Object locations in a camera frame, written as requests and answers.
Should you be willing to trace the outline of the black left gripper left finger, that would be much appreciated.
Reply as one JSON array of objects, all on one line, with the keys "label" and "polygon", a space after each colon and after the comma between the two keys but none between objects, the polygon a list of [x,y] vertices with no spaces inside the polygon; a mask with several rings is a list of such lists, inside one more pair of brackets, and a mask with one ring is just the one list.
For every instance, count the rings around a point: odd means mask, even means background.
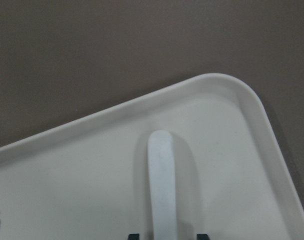
[{"label": "black left gripper left finger", "polygon": [[128,240],[140,240],[140,234],[139,233],[131,233],[128,235]]}]

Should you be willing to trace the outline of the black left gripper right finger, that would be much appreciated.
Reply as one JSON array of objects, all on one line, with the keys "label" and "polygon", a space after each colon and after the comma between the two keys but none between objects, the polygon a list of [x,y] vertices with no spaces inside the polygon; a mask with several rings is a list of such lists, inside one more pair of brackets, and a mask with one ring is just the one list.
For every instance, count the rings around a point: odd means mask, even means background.
[{"label": "black left gripper right finger", "polygon": [[199,233],[196,235],[196,240],[208,240],[208,235],[205,233]]}]

